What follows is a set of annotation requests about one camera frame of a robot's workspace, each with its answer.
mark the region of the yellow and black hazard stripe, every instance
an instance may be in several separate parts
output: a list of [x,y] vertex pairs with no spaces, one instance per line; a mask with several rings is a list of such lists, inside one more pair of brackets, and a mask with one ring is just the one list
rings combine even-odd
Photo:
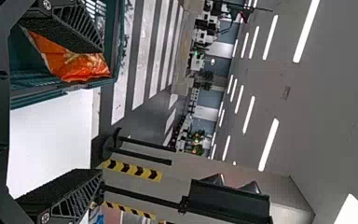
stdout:
[[108,160],[103,163],[103,168],[121,172],[127,175],[137,176],[143,179],[152,180],[155,182],[161,181],[162,172],[155,171],[149,168],[144,168],[137,165],[128,164],[122,161]]
[[121,210],[123,212],[131,213],[131,214],[134,214],[134,215],[139,216],[139,217],[147,217],[147,218],[150,218],[152,220],[156,220],[156,215],[154,215],[153,213],[146,213],[144,211],[141,211],[141,210],[138,210],[138,209],[133,209],[133,208],[130,208],[128,206],[125,206],[125,205],[122,205],[122,204],[119,204],[119,203],[104,202],[103,204],[106,205],[108,208],[118,209],[118,210]]

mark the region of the industrial machine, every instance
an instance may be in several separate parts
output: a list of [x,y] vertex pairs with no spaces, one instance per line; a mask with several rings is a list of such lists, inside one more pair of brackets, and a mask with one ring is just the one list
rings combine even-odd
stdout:
[[[10,196],[7,188],[7,163],[8,152],[10,151],[9,110],[11,80],[7,38],[10,29],[17,22],[20,22],[36,32],[40,32],[41,35],[47,35],[46,27],[60,27],[57,29],[60,29],[61,33],[58,32],[57,35],[48,34],[50,35],[48,38],[51,41],[60,42],[68,48],[81,52],[112,50],[107,49],[106,45],[102,48],[101,36],[95,32],[94,28],[90,27],[92,20],[84,11],[85,3],[69,1],[65,2],[68,5],[63,6],[60,5],[61,2],[0,0],[0,224],[77,224],[87,213],[91,203],[103,204],[103,196],[106,192],[114,192],[139,200],[169,206],[178,209],[182,214],[194,213],[243,224],[272,223],[269,216],[269,196],[251,192],[248,189],[225,187],[219,182],[215,182],[212,178],[192,180],[191,190],[188,195],[183,197],[181,202],[167,202],[125,189],[107,186],[103,182],[101,170],[73,170],[17,200]],[[123,0],[110,2],[124,4]],[[71,19],[66,18],[67,16],[72,18],[75,15],[80,17],[78,20],[72,20],[74,23],[72,23]],[[74,39],[79,41],[78,43],[69,43],[70,41],[65,39],[72,35],[77,35]],[[115,137],[110,136],[107,139],[106,147],[103,149],[110,153],[121,152],[129,156],[138,156],[143,160],[153,160],[148,155],[132,154],[121,148],[124,142],[156,149],[167,149],[121,137],[118,132]]]

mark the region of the orange plastic bag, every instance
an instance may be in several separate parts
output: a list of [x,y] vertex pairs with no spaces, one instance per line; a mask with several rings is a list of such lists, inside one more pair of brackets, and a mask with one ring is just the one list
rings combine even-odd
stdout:
[[111,77],[101,53],[77,54],[42,35],[28,31],[51,74],[66,82],[87,81],[91,78]]

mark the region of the metal rack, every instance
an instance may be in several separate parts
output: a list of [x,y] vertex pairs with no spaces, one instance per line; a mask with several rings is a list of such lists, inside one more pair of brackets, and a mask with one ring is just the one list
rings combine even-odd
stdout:
[[[94,78],[87,82],[61,81],[49,72],[40,53],[29,43],[20,26],[15,25],[11,29],[8,39],[11,109],[64,96],[68,91],[93,89],[116,82],[120,61],[124,54],[123,42],[125,39],[122,24],[125,0],[82,0],[82,2],[100,32],[101,40],[96,40],[96,43],[103,42],[103,56],[112,77]],[[104,27],[101,27],[99,20],[104,20]]]

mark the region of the ceiling light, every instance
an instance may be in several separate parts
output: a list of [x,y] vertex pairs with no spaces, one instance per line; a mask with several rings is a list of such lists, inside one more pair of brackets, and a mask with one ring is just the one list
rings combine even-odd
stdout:
[[269,158],[269,152],[272,148],[272,143],[274,143],[275,134],[278,131],[279,121],[274,119],[272,121],[271,129],[269,130],[268,138],[266,145],[264,146],[263,155],[261,156],[260,163],[258,164],[258,171],[263,172],[266,168],[267,159]]
[[228,151],[228,147],[229,147],[229,141],[231,141],[231,135],[228,136],[227,141],[226,141],[226,146],[225,146],[225,151],[223,152],[223,159],[222,161],[226,160],[226,155],[227,155],[227,151]]
[[224,109],[224,110],[223,110],[223,113],[222,113],[222,117],[220,118],[219,128],[222,127],[223,119],[225,118],[225,112],[226,112],[226,110]]
[[305,45],[307,44],[308,36],[310,35],[310,28],[312,27],[313,20],[315,19],[320,1],[321,0],[312,0],[310,3],[310,10],[308,11],[307,18],[305,19],[304,27],[301,32],[300,39],[298,40],[295,57],[293,58],[294,63],[299,63],[301,61],[301,56],[304,52]]
[[241,85],[240,96],[238,96],[237,105],[235,106],[235,114],[238,114],[238,110],[240,109],[242,94],[243,94],[243,85]]
[[216,132],[213,133],[211,146],[213,146],[213,144],[214,144],[214,139],[215,139],[215,137],[216,137]]
[[213,146],[212,155],[211,155],[211,160],[213,160],[215,151],[216,151],[216,144],[214,144],[214,146]]
[[248,44],[248,39],[249,39],[249,32],[246,33],[245,41],[243,42],[243,48],[242,48],[241,58],[243,58],[243,56],[245,56],[246,45]]
[[231,98],[229,99],[230,102],[232,102],[234,100],[234,96],[235,96],[235,89],[237,89],[237,82],[238,82],[238,79],[235,78],[235,81],[234,81],[234,86],[232,87],[232,93],[231,93]]
[[255,51],[255,42],[257,41],[257,36],[258,36],[258,30],[259,29],[260,29],[260,26],[257,26],[255,28],[255,35],[254,35],[254,40],[252,42],[251,51],[249,53],[249,59],[252,59],[252,57],[253,57],[253,53]]
[[255,97],[252,96],[251,103],[249,104],[248,113],[246,114],[245,122],[243,123],[242,133],[246,134],[248,130],[249,120],[251,119],[253,107],[255,106]]
[[272,20],[271,29],[269,30],[266,48],[264,49],[263,60],[266,60],[267,57],[269,56],[269,47],[271,47],[271,41],[275,33],[277,22],[278,22],[278,15],[275,15],[274,19]]
[[220,116],[222,115],[222,110],[223,110],[223,101],[222,101],[222,103],[220,104],[220,109],[219,109],[219,116],[218,116],[218,118],[220,118]]
[[348,195],[334,224],[358,224],[358,200]]
[[227,94],[229,94],[231,91],[232,78],[234,78],[234,75],[231,75],[229,78]]
[[235,40],[234,50],[232,51],[232,57],[233,58],[235,58],[235,53],[237,51],[237,46],[238,46],[238,39]]

